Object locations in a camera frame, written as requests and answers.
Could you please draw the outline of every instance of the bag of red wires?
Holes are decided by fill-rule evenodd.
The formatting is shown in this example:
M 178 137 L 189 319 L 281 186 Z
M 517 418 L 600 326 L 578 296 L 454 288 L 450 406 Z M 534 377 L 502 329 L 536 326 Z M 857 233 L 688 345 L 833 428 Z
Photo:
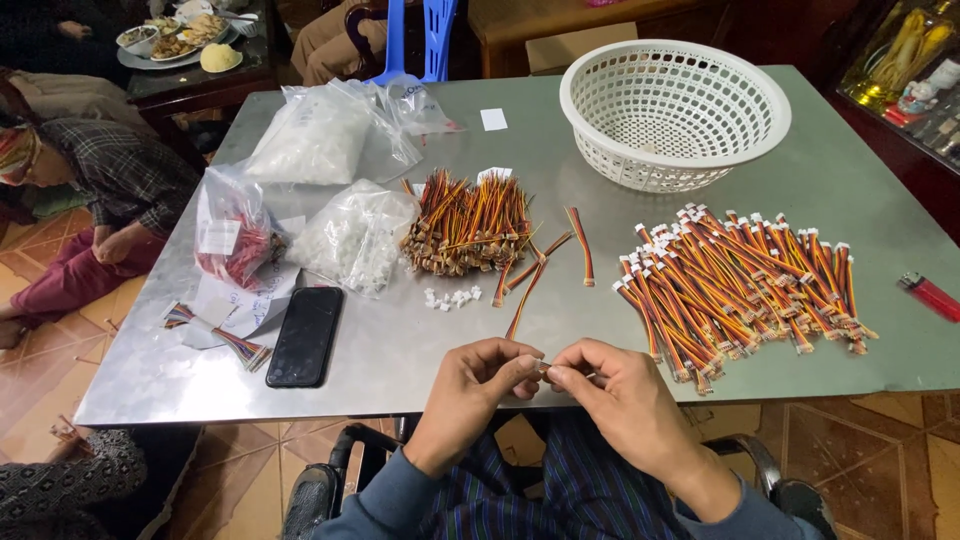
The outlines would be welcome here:
M 256 269 L 284 246 L 260 186 L 242 183 L 230 167 L 208 167 L 197 205 L 197 265 L 218 280 L 257 290 L 263 283 Z

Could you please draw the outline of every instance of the blue plastic chair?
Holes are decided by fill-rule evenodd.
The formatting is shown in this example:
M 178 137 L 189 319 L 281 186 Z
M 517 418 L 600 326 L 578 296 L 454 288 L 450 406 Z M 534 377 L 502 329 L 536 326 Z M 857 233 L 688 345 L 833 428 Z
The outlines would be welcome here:
M 387 65 L 383 73 L 369 82 L 384 86 L 393 77 L 406 73 L 403 63 L 403 0 L 390 0 L 387 7 Z M 423 0 L 423 33 L 426 43 L 423 49 L 424 83 L 446 81 L 446 56 L 450 48 L 450 28 L 457 0 Z

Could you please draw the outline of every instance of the stainless steel table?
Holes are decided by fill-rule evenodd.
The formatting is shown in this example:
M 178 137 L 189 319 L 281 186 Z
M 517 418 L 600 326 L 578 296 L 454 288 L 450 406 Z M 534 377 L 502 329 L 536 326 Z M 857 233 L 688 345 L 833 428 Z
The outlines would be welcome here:
M 743 165 L 716 184 L 679 196 L 652 196 L 622 188 L 595 173 L 574 145 L 557 98 L 559 77 L 470 81 L 431 86 L 447 114 L 468 128 L 428 137 L 424 160 L 407 175 L 415 182 L 434 167 L 475 176 L 491 166 L 511 167 L 536 194 L 532 215 L 543 222 L 543 245 L 568 229 L 563 205 L 580 209 L 596 269 L 597 286 L 583 287 L 583 254 L 570 242 L 551 258 L 523 312 L 517 339 L 548 357 L 580 336 L 646 350 L 636 314 L 608 287 L 618 278 L 617 257 L 637 244 L 634 224 L 673 221 L 687 202 L 741 215 L 786 213 L 795 228 L 818 227 L 829 242 L 845 241 L 856 257 L 854 274 L 861 319 L 880 339 L 856 357 L 839 343 L 815 342 L 797 357 L 789 343 L 728 362 L 727 376 L 709 400 L 760 400 L 850 395 L 878 390 L 960 387 L 960 327 L 899 290 L 895 281 L 918 271 L 960 294 L 960 250 L 926 214 L 819 94 L 792 67 L 768 73 L 793 107 L 790 133 L 773 152 Z M 219 162 L 246 157 L 283 103 L 277 93 L 252 94 L 217 154 Z M 481 109 L 502 108 L 509 129 L 485 132 Z M 397 189 L 398 182 L 388 184 Z M 309 218 L 337 191 L 297 186 L 267 190 L 277 218 Z M 264 371 L 244 372 L 224 347 L 203 352 L 179 345 L 156 328 L 164 307 L 191 297 L 200 271 L 193 263 L 196 200 L 180 223 L 113 341 L 77 413 L 84 425 L 154 422 L 262 421 L 328 415 L 386 415 L 421 410 L 438 362 L 451 347 L 503 335 L 519 295 L 502 309 L 472 303 L 449 313 L 423 305 L 423 289 L 440 292 L 479 284 L 489 299 L 493 273 L 455 281 L 398 272 L 382 300 L 348 297 L 327 381 L 316 389 L 272 389 Z M 268 325 L 276 339 L 279 320 Z M 670 383 L 681 402 L 704 401 L 693 384 Z M 530 404 L 571 405 L 550 391 Z

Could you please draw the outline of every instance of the white plastic basket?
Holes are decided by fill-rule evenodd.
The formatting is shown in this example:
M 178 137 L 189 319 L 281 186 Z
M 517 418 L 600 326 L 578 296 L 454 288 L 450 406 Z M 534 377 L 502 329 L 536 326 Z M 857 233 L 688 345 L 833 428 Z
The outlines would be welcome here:
M 560 105 L 600 174 L 656 193 L 710 184 L 790 129 L 770 77 L 723 51 L 668 39 L 600 47 L 564 73 Z

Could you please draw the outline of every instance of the plaid shirt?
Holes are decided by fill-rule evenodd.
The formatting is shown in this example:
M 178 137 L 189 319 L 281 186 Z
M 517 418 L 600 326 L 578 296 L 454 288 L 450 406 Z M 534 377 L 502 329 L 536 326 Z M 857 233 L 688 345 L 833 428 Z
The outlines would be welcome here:
M 62 118 L 44 122 L 40 134 L 72 165 L 73 186 L 90 201 L 94 226 L 122 229 L 136 220 L 165 238 L 200 181 L 159 141 L 114 122 Z

